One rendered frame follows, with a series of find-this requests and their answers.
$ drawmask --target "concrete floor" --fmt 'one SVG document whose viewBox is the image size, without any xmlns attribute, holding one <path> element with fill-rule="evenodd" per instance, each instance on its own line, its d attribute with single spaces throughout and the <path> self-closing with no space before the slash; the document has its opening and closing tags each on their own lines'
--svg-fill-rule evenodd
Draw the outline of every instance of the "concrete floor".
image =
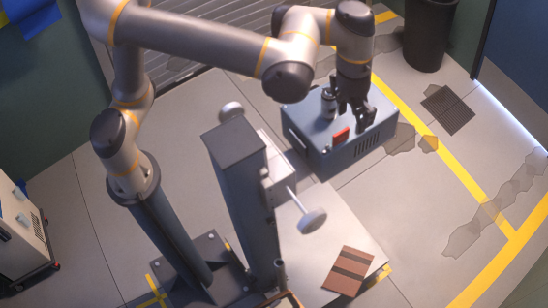
<svg viewBox="0 0 548 308">
<path fill-rule="evenodd" d="M 387 8 L 376 5 L 374 10 L 379 14 Z M 400 17 L 391 19 L 377 26 L 377 35 L 389 35 L 401 25 Z M 319 60 L 331 54 L 333 50 L 323 46 Z M 447 55 L 441 69 L 433 74 L 412 69 L 400 48 L 377 55 L 373 68 L 489 198 L 538 146 Z M 325 77 L 315 81 L 325 82 Z M 430 84 L 448 85 L 476 114 L 454 136 L 420 104 Z M 151 152 L 163 168 L 164 191 L 191 238 L 211 229 L 221 236 L 233 232 L 207 150 L 199 138 L 218 124 L 219 109 L 231 101 L 240 102 L 252 126 L 264 129 L 290 156 L 299 174 L 297 193 L 317 182 L 284 139 L 280 105 L 262 93 L 260 82 L 211 70 L 159 98 L 137 139 L 138 146 Z M 408 120 L 401 117 L 400 122 Z M 425 154 L 419 148 L 420 139 L 416 134 L 414 147 L 395 156 L 380 147 L 330 180 L 390 257 L 393 271 L 356 299 L 340 297 L 328 307 L 449 306 L 506 247 L 509 240 L 493 223 L 458 259 L 442 254 L 449 236 L 466 224 L 480 205 L 439 154 Z M 137 307 L 154 297 L 145 275 L 151 274 L 154 285 L 160 287 L 148 265 L 160 253 L 127 209 L 107 195 L 105 170 L 89 143 L 30 180 L 27 190 L 49 220 L 51 245 L 62 269 L 39 284 L 27 286 L 23 293 L 8 295 L 0 307 Z M 547 191 L 548 174 L 536 176 L 529 191 L 519 194 L 502 214 L 521 231 L 520 226 L 527 224 L 526 219 Z M 524 287 L 524 283 L 516 287 L 548 246 L 547 229 L 548 223 L 540 224 L 491 287 L 468 307 L 536 307 L 541 299 L 527 296 L 534 287 Z M 545 256 L 541 260 L 548 262 Z M 535 268 L 543 266 L 538 263 Z M 545 283 L 545 277 L 531 279 Z"/>
</svg>

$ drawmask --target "orange stripe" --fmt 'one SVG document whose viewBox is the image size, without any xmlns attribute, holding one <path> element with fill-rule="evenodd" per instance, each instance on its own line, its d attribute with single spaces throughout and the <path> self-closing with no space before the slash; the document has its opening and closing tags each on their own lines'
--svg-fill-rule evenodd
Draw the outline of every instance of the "orange stripe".
<svg viewBox="0 0 548 308">
<path fill-rule="evenodd" d="M 114 101 L 116 101 L 116 103 L 118 103 L 122 106 L 129 107 L 129 106 L 137 105 L 140 102 L 142 102 L 142 100 L 144 100 L 144 98 L 148 95 L 148 92 L 150 92 L 150 85 L 148 86 L 148 90 L 146 90 L 146 93 L 144 93 L 144 95 L 138 100 L 135 100 L 135 101 L 132 101 L 132 102 L 122 102 L 122 101 L 118 101 L 114 96 L 112 96 L 112 98 L 114 99 Z"/>
<path fill-rule="evenodd" d="M 124 113 L 125 115 L 129 116 L 129 117 L 136 123 L 137 129 L 140 130 L 140 123 L 138 122 L 137 117 L 136 117 L 134 114 L 132 114 L 131 111 L 129 111 L 129 110 L 125 109 L 125 108 L 122 108 L 122 107 L 120 107 L 120 106 L 111 106 L 110 108 L 116 109 L 116 110 L 118 110 L 118 111 Z"/>
<path fill-rule="evenodd" d="M 331 35 L 331 10 L 327 10 L 327 20 L 325 21 L 325 44 L 331 45 L 329 36 Z"/>
<path fill-rule="evenodd" d="M 266 37 L 264 40 L 264 44 L 262 45 L 262 49 L 260 50 L 259 60 L 257 60 L 257 65 L 255 66 L 255 72 L 253 73 L 253 78 L 257 78 L 260 71 L 260 65 L 262 64 L 262 60 L 264 59 L 264 54 L 266 53 L 266 49 L 268 48 L 268 42 L 270 41 L 270 37 Z"/>
<path fill-rule="evenodd" d="M 122 10 L 124 10 L 124 7 L 126 7 L 126 4 L 128 4 L 130 0 L 122 0 L 120 4 L 116 7 L 116 10 L 114 10 L 114 14 L 112 14 L 112 17 L 110 18 L 110 25 L 108 26 L 108 44 L 110 46 L 115 47 L 114 45 L 114 28 L 116 27 L 116 21 L 118 21 L 118 18 L 120 17 L 120 13 L 122 13 Z"/>
<path fill-rule="evenodd" d="M 339 52 L 337 52 L 337 55 L 341 57 L 341 59 L 345 60 L 346 62 L 349 62 L 351 64 L 365 64 L 369 61 L 371 61 L 371 59 L 373 59 L 373 56 L 371 56 L 371 58 L 367 59 L 367 60 L 363 60 L 363 61 L 352 61 L 352 60 L 349 60 L 347 58 L 345 58 L 344 56 L 342 56 Z"/>
<path fill-rule="evenodd" d="M 126 175 L 130 174 L 130 172 L 133 171 L 133 170 L 136 168 L 137 163 L 138 163 L 138 150 L 137 150 L 137 157 L 136 157 L 136 160 L 134 161 L 134 164 L 133 164 L 129 169 L 125 170 L 125 171 L 122 172 L 122 173 L 113 174 L 113 173 L 110 173 L 110 172 L 109 172 L 108 174 L 110 174 L 110 175 L 112 175 L 112 176 L 114 176 L 114 177 L 126 176 Z"/>
<path fill-rule="evenodd" d="M 300 31 L 287 31 L 287 32 L 284 32 L 282 34 L 280 34 L 278 36 L 278 38 L 281 38 L 282 36 L 286 35 L 286 34 L 290 34 L 290 33 L 294 33 L 294 34 L 300 34 L 300 35 L 304 35 L 305 37 L 309 38 L 310 41 L 312 41 L 314 43 L 314 45 L 316 45 L 316 49 L 320 50 L 320 47 L 318 46 L 318 43 L 316 43 L 316 40 L 314 40 L 313 37 L 311 37 L 310 35 L 304 33 L 304 32 L 300 32 Z"/>
</svg>

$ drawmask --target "floor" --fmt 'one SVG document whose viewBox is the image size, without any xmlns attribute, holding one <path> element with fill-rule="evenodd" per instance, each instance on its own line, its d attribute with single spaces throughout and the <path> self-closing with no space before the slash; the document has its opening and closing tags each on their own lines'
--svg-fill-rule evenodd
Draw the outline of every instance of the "floor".
<svg viewBox="0 0 548 308">
<path fill-rule="evenodd" d="M 374 6 L 376 15 L 386 10 Z M 548 173 L 528 173 L 527 191 L 480 233 L 457 232 L 476 212 L 490 210 L 481 197 L 494 199 L 539 144 L 449 56 L 433 74 L 407 65 L 392 34 L 402 25 L 395 17 L 377 26 L 378 40 L 389 42 L 374 58 L 374 81 L 385 83 L 384 93 L 402 111 L 402 132 L 410 124 L 416 131 L 395 150 L 380 147 L 329 181 L 390 257 L 392 272 L 357 298 L 342 296 L 327 307 L 545 307 L 547 279 L 535 273 L 548 267 Z M 316 84 L 326 83 L 333 53 L 320 49 Z M 476 114 L 453 136 L 420 104 L 431 84 L 449 86 Z M 211 229 L 233 233 L 199 138 L 218 125 L 218 111 L 231 101 L 240 102 L 252 126 L 264 129 L 290 157 L 300 174 L 297 193 L 318 181 L 290 149 L 280 105 L 262 93 L 260 82 L 211 70 L 159 98 L 137 139 L 163 168 L 162 186 L 191 238 Z M 423 150 L 423 135 L 438 137 L 438 151 Z M 107 195 L 105 171 L 89 142 L 30 180 L 27 190 L 49 220 L 62 269 L 23 293 L 6 295 L 0 307 L 161 306 L 156 293 L 164 292 L 148 265 L 160 253 L 127 209 Z M 458 258 L 446 253 L 454 238 L 461 244 Z M 527 284 L 544 287 L 533 292 Z"/>
</svg>

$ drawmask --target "green wall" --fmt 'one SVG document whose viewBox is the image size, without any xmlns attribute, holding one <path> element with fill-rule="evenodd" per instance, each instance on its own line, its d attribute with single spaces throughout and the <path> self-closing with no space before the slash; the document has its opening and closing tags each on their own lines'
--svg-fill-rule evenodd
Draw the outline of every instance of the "green wall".
<svg viewBox="0 0 548 308">
<path fill-rule="evenodd" d="M 0 169 L 28 180 L 89 140 L 110 94 L 74 0 L 29 41 L 0 29 Z"/>
<path fill-rule="evenodd" d="M 396 14 L 405 17 L 405 0 L 381 2 Z M 461 0 L 457 6 L 449 36 L 452 46 L 446 52 L 469 73 L 472 70 L 488 8 L 489 0 Z"/>
</svg>

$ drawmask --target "brown striped book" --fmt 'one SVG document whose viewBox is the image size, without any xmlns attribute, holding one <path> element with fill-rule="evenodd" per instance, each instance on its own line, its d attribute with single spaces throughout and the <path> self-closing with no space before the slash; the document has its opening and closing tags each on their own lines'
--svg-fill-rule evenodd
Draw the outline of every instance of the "brown striped book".
<svg viewBox="0 0 548 308">
<path fill-rule="evenodd" d="M 343 246 L 343 250 L 331 267 L 322 287 L 342 295 L 355 297 L 373 258 L 373 255 Z"/>
</svg>

